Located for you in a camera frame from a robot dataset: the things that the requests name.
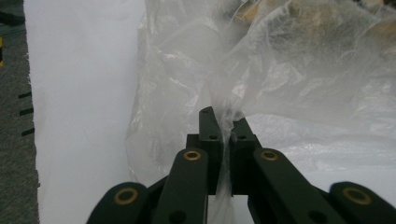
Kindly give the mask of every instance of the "white surface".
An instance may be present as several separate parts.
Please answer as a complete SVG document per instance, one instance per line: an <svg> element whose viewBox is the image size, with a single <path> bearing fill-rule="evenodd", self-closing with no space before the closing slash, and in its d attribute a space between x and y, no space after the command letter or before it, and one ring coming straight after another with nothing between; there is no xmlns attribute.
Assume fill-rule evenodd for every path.
<svg viewBox="0 0 396 224"><path fill-rule="evenodd" d="M142 0L25 1L42 224L85 223L108 189L129 180L124 140L144 10ZM395 173L305 176L325 190L336 181L355 181L396 204ZM236 210L236 220L248 223L247 210Z"/></svg>

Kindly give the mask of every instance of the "crumpled plastic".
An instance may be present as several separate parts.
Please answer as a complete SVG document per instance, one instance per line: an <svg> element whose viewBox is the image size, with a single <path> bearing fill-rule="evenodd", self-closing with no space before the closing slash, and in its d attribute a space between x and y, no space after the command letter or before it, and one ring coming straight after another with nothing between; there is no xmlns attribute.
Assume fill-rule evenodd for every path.
<svg viewBox="0 0 396 224"><path fill-rule="evenodd" d="M258 5L253 17L238 15L246 4ZM394 9L337 0L146 0L146 9L126 140L134 180L166 176L209 105L225 143L246 116L264 147L301 170L396 166ZM222 199L228 181L225 160Z"/></svg>

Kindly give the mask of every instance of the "screw hole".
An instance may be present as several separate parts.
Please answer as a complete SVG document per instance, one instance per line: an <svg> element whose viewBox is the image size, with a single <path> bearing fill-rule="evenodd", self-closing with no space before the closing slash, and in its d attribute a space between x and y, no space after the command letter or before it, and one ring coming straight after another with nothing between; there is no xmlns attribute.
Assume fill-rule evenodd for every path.
<svg viewBox="0 0 396 224"><path fill-rule="evenodd" d="M311 218L311 220L314 221L315 223L326 223L327 222L327 217L321 212L310 211L308 215Z"/></svg>
<svg viewBox="0 0 396 224"><path fill-rule="evenodd" d="M277 159L279 159L279 157L276 155L275 152L269 151L269 150L265 150L264 152L262 152L262 158L267 160L267 161L277 161Z"/></svg>
<svg viewBox="0 0 396 224"><path fill-rule="evenodd" d="M372 199L364 191L356 188L345 188L343 190L344 195L352 202L361 205L367 205L372 202Z"/></svg>
<svg viewBox="0 0 396 224"><path fill-rule="evenodd" d="M169 215L169 221L172 223L183 223L186 218L186 213L183 211L175 211Z"/></svg>
<svg viewBox="0 0 396 224"><path fill-rule="evenodd" d="M198 161L199 159L201 159L201 153L194 150L187 151L184 153L184 159L188 161Z"/></svg>
<svg viewBox="0 0 396 224"><path fill-rule="evenodd" d="M137 199L138 192L133 188L120 189L114 196L114 202L119 205L133 203Z"/></svg>

